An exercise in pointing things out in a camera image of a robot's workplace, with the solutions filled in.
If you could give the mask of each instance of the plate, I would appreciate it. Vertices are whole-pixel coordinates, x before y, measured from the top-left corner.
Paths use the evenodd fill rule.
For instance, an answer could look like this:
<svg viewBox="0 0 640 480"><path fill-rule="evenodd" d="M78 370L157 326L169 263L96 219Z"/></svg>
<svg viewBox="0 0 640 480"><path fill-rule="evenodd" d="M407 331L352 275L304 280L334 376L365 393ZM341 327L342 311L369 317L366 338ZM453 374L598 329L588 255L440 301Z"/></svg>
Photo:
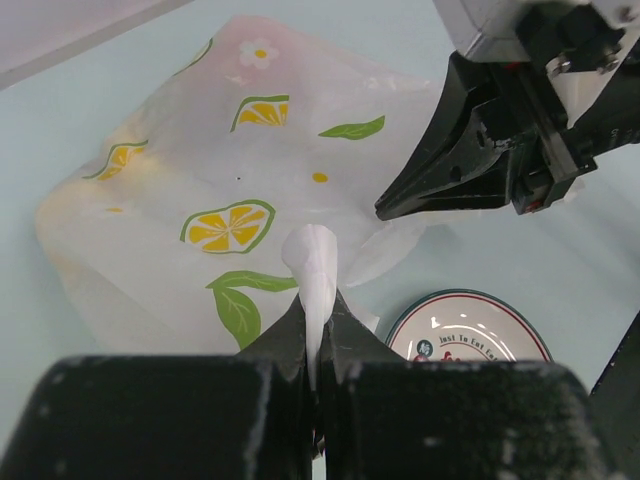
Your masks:
<svg viewBox="0 0 640 480"><path fill-rule="evenodd" d="M546 345L522 315L472 290L434 293L413 304L389 333L387 345L407 360L551 362Z"/></svg>

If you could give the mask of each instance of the plastic bag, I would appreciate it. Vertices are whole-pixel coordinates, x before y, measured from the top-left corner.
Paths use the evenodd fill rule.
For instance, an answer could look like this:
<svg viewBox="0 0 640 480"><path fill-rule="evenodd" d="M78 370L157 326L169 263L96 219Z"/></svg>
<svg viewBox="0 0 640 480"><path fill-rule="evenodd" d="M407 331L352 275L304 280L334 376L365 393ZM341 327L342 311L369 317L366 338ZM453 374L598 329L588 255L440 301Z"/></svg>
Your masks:
<svg viewBox="0 0 640 480"><path fill-rule="evenodd" d="M233 19L48 196L38 237L104 344L237 352L296 294L280 258L294 228L336 234L341 285L415 246L424 218L383 223L374 202L438 98L273 21Z"/></svg>

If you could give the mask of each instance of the yellow dot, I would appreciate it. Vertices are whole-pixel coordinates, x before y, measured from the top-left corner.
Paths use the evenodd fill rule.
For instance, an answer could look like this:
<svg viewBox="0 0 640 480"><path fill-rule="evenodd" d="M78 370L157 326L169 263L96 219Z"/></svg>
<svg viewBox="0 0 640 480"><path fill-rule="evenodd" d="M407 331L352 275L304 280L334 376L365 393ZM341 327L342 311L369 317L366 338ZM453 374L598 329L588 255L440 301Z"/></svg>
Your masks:
<svg viewBox="0 0 640 480"><path fill-rule="evenodd" d="M318 183L325 183L329 181L329 177L322 172L316 172L312 175L313 179Z"/></svg>

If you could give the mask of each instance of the crumpled plastic bag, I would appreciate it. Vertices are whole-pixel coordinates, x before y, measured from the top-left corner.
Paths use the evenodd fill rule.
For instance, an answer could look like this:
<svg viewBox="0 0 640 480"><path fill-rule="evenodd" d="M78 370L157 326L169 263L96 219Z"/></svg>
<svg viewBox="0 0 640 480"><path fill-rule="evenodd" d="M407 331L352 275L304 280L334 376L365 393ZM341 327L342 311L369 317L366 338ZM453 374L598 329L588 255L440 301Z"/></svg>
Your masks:
<svg viewBox="0 0 640 480"><path fill-rule="evenodd" d="M235 353L296 294L280 257L292 230L336 234L345 287L415 246L425 217L381 222L374 203L438 99L427 81L235 18L46 198L38 237L103 344Z"/></svg>

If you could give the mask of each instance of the light blue table surface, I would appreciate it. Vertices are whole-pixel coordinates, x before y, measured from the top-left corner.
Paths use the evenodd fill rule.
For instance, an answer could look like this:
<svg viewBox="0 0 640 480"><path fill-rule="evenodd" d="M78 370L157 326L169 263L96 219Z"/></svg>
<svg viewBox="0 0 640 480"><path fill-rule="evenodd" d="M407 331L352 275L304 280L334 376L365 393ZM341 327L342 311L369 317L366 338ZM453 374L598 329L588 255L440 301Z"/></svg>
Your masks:
<svg viewBox="0 0 640 480"><path fill-rule="evenodd" d="M98 347L35 238L36 206L232 15L265 15L392 68L442 81L451 43L430 2L196 1L0 92L0 447L39 375ZM429 227L356 298L386 333L426 293L502 298L590 388L640 309L640 147L602 157L570 204Z"/></svg>

